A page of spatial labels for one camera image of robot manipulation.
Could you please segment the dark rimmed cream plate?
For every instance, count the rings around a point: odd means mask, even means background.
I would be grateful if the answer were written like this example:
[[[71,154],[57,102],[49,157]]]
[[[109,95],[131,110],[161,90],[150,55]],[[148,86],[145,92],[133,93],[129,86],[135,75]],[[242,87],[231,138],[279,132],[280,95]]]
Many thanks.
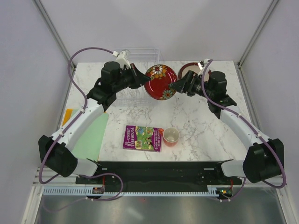
[[[178,79],[182,79],[190,70],[195,74],[202,75],[204,69],[200,70],[196,63],[197,62],[191,62],[183,65],[178,72]]]

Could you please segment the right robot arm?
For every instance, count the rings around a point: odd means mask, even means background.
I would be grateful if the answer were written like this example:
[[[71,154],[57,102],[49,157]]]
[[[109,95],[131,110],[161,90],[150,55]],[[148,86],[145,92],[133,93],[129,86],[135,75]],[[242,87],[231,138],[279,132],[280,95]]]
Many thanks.
[[[190,70],[169,87],[188,96],[197,94],[205,97],[211,113],[233,131],[247,150],[244,160],[222,162],[221,168],[214,171],[215,180],[223,184],[232,176],[237,176],[257,183],[281,175],[282,185],[285,186],[282,141],[272,140],[242,116],[237,103],[227,94],[227,80],[223,72],[213,71],[208,76],[208,80],[204,81],[203,75]]]

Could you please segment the small red floral plate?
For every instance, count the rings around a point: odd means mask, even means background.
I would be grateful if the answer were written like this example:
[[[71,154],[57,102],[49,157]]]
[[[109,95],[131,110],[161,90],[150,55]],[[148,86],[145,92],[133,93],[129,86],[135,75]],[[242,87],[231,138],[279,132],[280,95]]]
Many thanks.
[[[176,91],[169,87],[169,84],[178,80],[175,71],[167,65],[156,64],[146,71],[150,81],[144,85],[145,91],[150,97],[156,100],[168,100],[173,97]]]

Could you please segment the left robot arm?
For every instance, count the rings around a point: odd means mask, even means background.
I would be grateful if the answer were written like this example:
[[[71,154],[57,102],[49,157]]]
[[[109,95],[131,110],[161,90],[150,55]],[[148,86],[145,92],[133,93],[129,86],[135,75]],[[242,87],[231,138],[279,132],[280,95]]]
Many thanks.
[[[103,173],[96,162],[79,159],[72,154],[77,141],[86,129],[116,100],[116,94],[126,88],[138,89],[151,79],[132,63],[122,68],[118,62],[107,62],[94,87],[84,96],[83,107],[50,137],[39,141],[42,167],[48,167],[62,177],[83,175],[91,183],[99,183]]]

